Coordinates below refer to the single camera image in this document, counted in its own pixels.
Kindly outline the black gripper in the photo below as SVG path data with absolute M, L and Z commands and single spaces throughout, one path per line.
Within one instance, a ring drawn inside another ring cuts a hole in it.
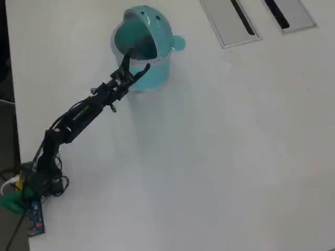
M 111 80 L 106 84 L 107 88 L 107 101 L 120 101 L 129 92 L 129 88 L 144 76 L 144 74 L 150 69 L 150 63 L 147 63 L 144 69 L 134 76 L 129 73 L 130 65 L 130 52 L 127 52 L 121 62 L 120 71 L 121 74 L 111 74 Z

